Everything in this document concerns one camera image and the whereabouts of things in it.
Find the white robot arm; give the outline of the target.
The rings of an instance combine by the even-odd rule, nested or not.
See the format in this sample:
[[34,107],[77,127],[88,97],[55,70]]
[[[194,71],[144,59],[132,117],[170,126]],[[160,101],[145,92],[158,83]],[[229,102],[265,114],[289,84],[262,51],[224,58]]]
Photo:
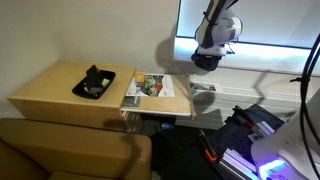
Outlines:
[[195,40],[204,49],[236,40],[242,33],[243,23],[231,7],[238,0],[210,0],[203,20],[195,31]]

